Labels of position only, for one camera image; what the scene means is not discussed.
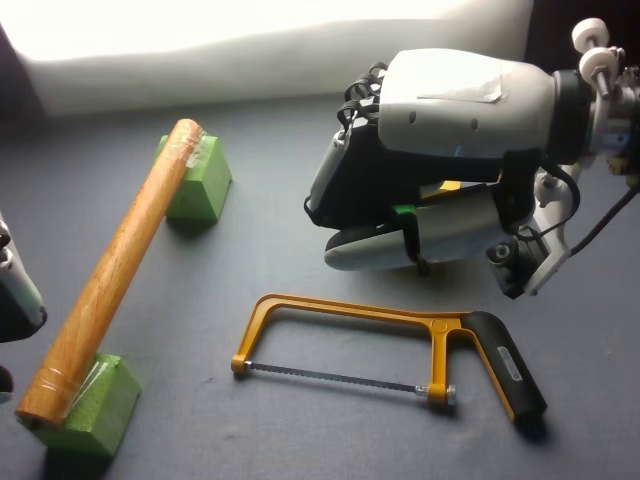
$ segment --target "black handle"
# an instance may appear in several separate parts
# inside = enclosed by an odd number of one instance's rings
[[[504,323],[487,312],[468,313],[460,320],[462,328],[476,335],[509,404],[507,407],[513,412],[512,420],[523,423],[540,418],[547,409],[547,402]]]

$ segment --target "bright light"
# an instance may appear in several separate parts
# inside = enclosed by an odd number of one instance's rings
[[[474,1],[4,0],[0,18],[18,52],[46,62],[181,50],[350,20],[442,18]]]

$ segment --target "white backdrop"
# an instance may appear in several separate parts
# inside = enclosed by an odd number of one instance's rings
[[[0,0],[50,115],[344,90],[400,50],[524,55],[533,0]]]

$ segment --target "green tape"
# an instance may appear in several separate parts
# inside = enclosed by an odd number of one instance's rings
[[[160,140],[157,158],[168,135]],[[187,169],[169,208],[167,218],[203,220],[215,223],[222,215],[222,208],[231,182],[231,171],[224,159],[217,137],[205,136],[198,146],[197,165]]]
[[[51,449],[113,457],[139,395],[122,358],[98,353],[62,429],[23,424]]]

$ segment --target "wood grain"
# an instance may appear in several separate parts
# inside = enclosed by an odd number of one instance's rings
[[[202,128],[193,120],[180,120],[174,127],[18,405],[18,417],[63,426],[66,412],[202,135]]]

